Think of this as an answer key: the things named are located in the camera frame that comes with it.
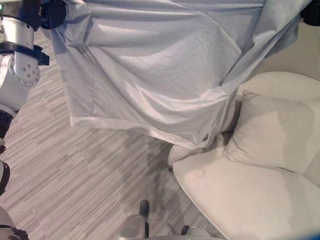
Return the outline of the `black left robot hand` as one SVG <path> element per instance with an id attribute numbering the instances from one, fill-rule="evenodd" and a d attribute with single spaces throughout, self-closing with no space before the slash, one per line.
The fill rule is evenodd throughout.
<path id="1" fill-rule="evenodd" d="M 18 10 L 18 19 L 30 25 L 34 31 L 40 27 L 54 29 L 64 22 L 66 5 L 64 0 L 23 0 Z"/>

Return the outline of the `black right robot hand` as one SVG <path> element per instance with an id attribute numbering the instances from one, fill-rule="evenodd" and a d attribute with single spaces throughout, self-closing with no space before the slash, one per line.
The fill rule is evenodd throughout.
<path id="1" fill-rule="evenodd" d="M 320 0 L 313 0 L 301 12 L 302 21 L 313 27 L 320 26 Z"/>

